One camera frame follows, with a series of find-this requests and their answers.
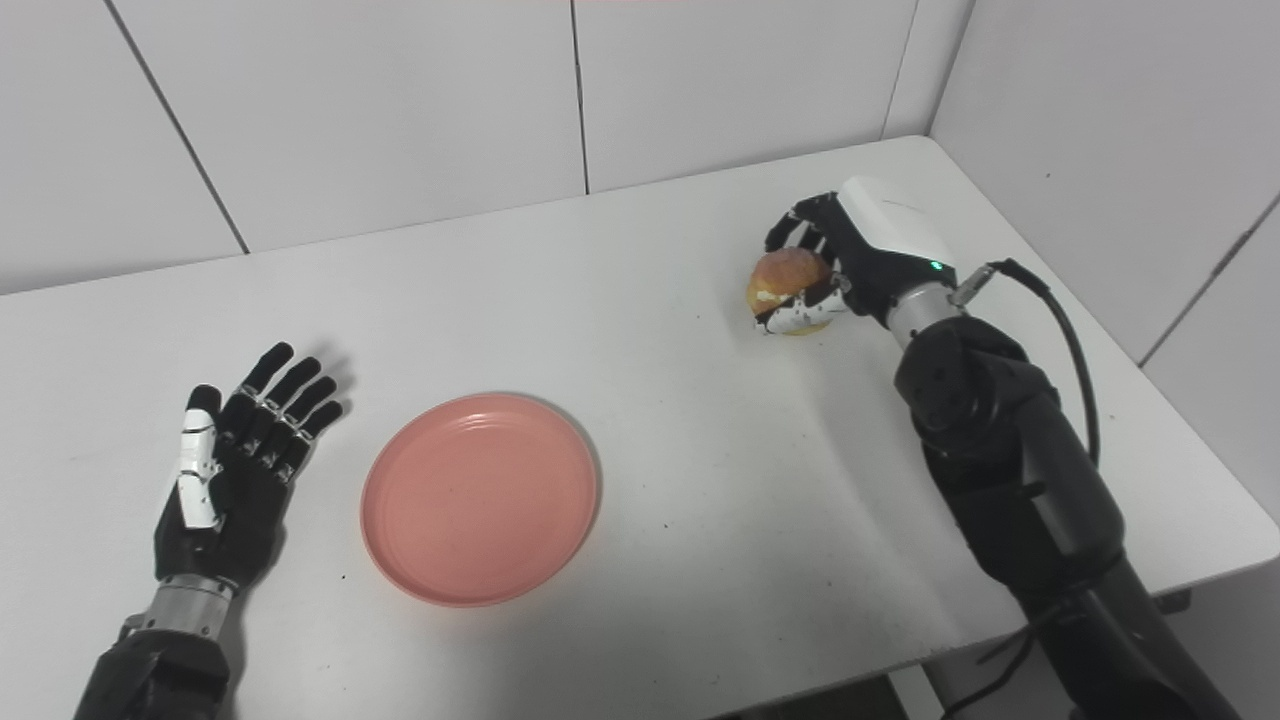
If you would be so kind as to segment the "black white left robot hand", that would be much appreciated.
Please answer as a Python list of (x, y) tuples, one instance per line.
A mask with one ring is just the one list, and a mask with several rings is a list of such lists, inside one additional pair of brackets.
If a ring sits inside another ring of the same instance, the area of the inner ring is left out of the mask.
[(201, 577), (239, 592), (270, 568), (294, 479), (344, 409), (316, 357), (271, 346), (224, 397), (196, 386), (154, 532), (154, 575)]

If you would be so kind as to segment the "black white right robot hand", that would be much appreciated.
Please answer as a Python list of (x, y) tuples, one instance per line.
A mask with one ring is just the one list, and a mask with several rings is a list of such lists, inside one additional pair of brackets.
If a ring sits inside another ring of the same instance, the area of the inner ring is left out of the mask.
[(869, 316), (901, 346), (937, 322), (959, 315), (950, 295), (955, 263), (932, 219), (904, 190), (854, 176), (837, 190), (795, 202), (765, 234), (764, 258), (805, 249), (829, 268), (794, 291), (753, 291), (765, 334), (805, 334), (844, 313)]

